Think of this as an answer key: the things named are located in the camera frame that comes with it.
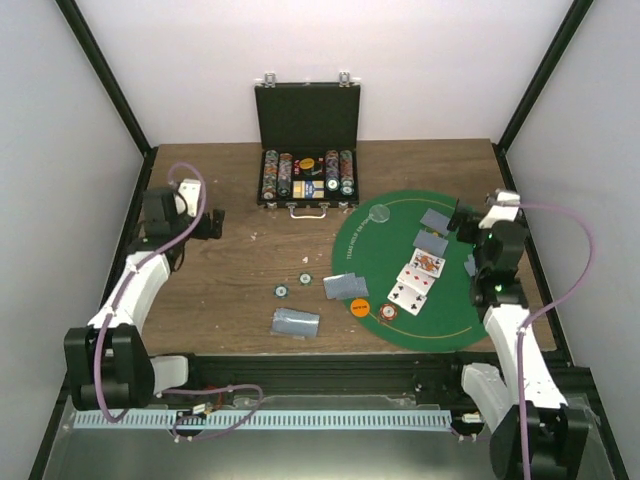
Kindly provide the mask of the grey playing card deck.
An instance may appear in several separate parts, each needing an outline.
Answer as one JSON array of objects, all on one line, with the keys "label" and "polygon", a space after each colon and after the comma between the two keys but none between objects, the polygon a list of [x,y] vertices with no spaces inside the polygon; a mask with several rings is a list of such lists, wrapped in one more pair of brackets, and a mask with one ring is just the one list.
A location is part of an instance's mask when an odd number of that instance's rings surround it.
[{"label": "grey playing card deck", "polygon": [[315,338],[318,333],[320,316],[315,313],[277,308],[271,324],[273,334],[301,338]]}]

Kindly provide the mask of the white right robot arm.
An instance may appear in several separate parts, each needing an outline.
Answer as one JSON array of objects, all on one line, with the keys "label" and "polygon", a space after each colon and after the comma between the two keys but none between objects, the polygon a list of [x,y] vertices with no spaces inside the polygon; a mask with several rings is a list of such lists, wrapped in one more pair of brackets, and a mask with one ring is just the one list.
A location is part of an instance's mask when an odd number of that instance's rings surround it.
[{"label": "white right robot arm", "polygon": [[519,194],[497,190],[485,214],[456,205],[448,228],[472,247],[470,301],[499,364],[471,363],[444,378],[447,396],[473,400],[490,431],[490,462],[499,479],[574,479],[589,422],[554,382],[531,325],[517,276],[529,231]]}]

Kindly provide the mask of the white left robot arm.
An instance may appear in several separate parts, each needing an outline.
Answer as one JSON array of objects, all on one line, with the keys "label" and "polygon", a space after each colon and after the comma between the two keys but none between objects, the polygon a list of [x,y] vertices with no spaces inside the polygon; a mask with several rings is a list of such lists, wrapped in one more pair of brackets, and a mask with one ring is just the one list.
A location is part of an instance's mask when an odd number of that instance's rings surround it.
[{"label": "white left robot arm", "polygon": [[129,245],[124,270],[99,312],[72,328],[63,346],[70,394],[79,411],[118,417],[146,407],[169,389],[181,403],[196,402],[203,377],[184,355],[150,357],[141,338],[151,306],[180,267],[189,239],[218,239],[224,213],[206,212],[201,181],[156,187],[143,195],[142,234]]}]

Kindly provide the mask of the clear dealer button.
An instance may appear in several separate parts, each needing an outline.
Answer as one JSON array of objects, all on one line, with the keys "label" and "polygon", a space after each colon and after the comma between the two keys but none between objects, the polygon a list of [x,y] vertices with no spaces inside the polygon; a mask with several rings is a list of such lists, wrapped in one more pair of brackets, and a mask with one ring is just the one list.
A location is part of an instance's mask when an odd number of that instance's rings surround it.
[{"label": "clear dealer button", "polygon": [[375,204],[369,209],[369,219],[377,224],[384,224],[390,219],[390,209],[385,204]]}]

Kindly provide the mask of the four of diamonds card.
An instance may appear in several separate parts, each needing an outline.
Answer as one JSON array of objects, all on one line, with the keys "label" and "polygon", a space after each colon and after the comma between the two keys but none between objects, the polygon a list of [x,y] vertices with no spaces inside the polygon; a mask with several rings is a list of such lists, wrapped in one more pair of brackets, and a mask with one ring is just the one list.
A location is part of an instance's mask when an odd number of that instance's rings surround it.
[{"label": "four of diamonds card", "polygon": [[433,284],[435,278],[428,275],[423,270],[413,267],[410,264],[405,264],[401,271],[398,273],[396,280],[409,288],[415,290],[421,295],[427,295]]}]

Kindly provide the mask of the four of clubs card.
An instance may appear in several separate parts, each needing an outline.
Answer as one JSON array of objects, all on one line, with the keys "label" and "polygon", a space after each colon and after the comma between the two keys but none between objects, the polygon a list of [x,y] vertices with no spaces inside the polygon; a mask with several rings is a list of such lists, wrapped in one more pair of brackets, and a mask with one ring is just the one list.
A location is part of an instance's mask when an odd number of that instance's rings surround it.
[{"label": "four of clubs card", "polygon": [[396,282],[387,295],[389,301],[410,313],[417,316],[427,297],[402,282]]}]

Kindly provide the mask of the red poker chip stack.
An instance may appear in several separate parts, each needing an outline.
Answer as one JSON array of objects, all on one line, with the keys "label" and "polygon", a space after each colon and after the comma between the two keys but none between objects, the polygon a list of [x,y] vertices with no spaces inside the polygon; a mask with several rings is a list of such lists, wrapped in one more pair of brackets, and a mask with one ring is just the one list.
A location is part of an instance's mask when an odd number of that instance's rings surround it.
[{"label": "red poker chip stack", "polygon": [[378,319],[383,323],[390,323],[396,319],[398,315],[397,306],[393,303],[383,304],[378,311]]}]

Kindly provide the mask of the orange big blind button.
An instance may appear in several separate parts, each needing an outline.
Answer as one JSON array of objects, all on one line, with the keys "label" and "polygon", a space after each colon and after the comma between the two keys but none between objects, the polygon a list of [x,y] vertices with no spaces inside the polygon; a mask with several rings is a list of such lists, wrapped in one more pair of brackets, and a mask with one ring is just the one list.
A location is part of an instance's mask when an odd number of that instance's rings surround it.
[{"label": "orange big blind button", "polygon": [[350,303],[350,312],[356,318],[367,317],[370,311],[370,303],[365,298],[355,298]]}]

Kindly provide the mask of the blue poker chip stack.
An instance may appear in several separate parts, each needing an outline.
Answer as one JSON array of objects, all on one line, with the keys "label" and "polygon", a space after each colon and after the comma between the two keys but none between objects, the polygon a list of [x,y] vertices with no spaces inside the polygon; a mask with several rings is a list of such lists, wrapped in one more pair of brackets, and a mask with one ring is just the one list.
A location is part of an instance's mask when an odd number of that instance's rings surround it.
[{"label": "blue poker chip stack", "polygon": [[283,299],[289,295],[289,287],[285,284],[278,284],[274,287],[274,296]]}]

